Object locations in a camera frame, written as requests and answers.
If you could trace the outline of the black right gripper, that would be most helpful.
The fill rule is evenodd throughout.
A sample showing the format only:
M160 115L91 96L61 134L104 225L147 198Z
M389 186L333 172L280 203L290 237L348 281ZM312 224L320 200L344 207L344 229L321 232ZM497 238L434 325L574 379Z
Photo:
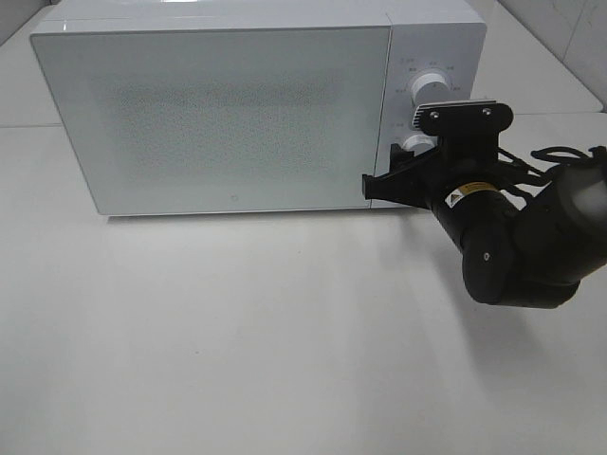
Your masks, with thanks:
M451 237L507 222L515 207L501 193L506 184L497 167L499 135L512 121L511 108L500 102L423 114L420 131L435 137L436 146L406 150L393 143L390 172L362 176L364 198L430 208Z

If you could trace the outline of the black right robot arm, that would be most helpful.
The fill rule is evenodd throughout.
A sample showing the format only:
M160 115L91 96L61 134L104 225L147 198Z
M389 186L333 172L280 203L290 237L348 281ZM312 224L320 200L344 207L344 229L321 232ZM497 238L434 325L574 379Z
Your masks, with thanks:
M513 119L496 100L419 106L413 127L436 145L416 155L393 144L390 170L364 175L362 192L429 210L460 251L474 300L553 309L606 263L606 150L535 150L541 171L501 148Z

